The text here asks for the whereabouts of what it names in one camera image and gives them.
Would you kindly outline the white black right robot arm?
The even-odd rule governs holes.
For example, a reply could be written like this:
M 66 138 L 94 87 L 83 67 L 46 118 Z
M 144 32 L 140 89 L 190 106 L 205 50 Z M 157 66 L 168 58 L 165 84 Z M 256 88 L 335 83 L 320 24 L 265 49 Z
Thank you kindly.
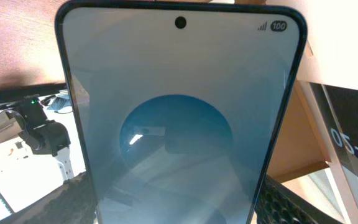
M 70 160 L 70 137 L 67 128 L 48 119 L 45 110 L 61 114 L 62 109 L 72 112 L 68 98 L 50 95 L 44 99 L 30 98 L 0 104 L 0 115 L 9 114 L 19 120 L 19 137 L 30 147 L 35 156 L 50 155 L 55 158 L 64 182 L 74 178 Z

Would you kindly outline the blue screen Galaxy smartphone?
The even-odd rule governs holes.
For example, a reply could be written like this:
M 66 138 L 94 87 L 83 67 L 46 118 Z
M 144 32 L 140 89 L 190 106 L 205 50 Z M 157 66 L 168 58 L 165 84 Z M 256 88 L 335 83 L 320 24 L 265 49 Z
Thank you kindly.
M 100 223 L 249 223 L 307 40 L 288 6 L 68 1 L 55 33 Z

